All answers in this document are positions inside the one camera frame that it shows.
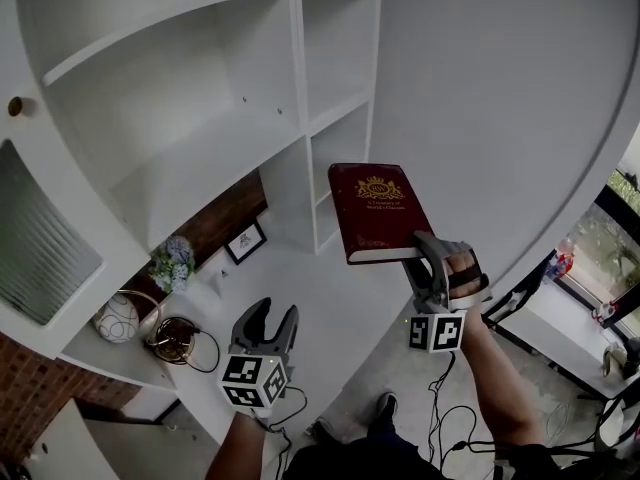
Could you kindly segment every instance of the wooden knob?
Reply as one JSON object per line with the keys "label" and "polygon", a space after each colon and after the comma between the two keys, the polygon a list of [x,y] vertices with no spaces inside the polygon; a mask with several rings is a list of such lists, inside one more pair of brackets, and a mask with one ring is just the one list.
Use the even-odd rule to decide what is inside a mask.
{"label": "wooden knob", "polygon": [[7,111],[11,117],[16,117],[22,112],[22,98],[16,96],[11,98],[9,105],[7,105]]}

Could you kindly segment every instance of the white decorative ball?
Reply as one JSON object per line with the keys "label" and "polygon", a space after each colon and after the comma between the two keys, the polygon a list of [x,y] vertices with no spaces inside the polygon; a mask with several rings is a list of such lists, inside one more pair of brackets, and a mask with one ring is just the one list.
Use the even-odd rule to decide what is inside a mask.
{"label": "white decorative ball", "polygon": [[124,295],[116,294],[92,318],[105,340],[124,343],[136,335],[140,322],[136,307]]}

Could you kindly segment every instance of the window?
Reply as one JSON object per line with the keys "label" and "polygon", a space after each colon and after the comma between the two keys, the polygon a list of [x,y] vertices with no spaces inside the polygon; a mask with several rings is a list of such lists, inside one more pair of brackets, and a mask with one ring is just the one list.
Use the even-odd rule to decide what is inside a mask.
{"label": "window", "polygon": [[573,267],[559,284],[591,307],[613,301],[619,309],[604,327],[621,325],[640,336],[640,192],[635,177],[615,171],[559,251],[571,249]]}

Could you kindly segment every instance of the red book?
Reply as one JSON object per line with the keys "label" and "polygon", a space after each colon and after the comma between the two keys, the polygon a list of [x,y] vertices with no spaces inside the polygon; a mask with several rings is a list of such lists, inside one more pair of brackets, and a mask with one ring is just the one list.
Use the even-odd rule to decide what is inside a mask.
{"label": "red book", "polygon": [[329,185],[347,263],[422,256],[414,246],[413,234],[433,230],[400,166],[333,164]]}

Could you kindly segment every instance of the shoe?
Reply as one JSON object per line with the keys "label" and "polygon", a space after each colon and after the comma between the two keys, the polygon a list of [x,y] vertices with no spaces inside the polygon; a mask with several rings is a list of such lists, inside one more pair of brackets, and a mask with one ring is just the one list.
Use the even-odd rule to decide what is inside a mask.
{"label": "shoe", "polygon": [[342,444],[340,439],[335,436],[333,426],[324,418],[318,418],[311,426],[311,437],[318,444]]}
{"label": "shoe", "polygon": [[378,419],[385,411],[391,416],[391,421],[393,421],[393,418],[398,412],[398,398],[393,391],[387,391],[378,398],[375,419]]}

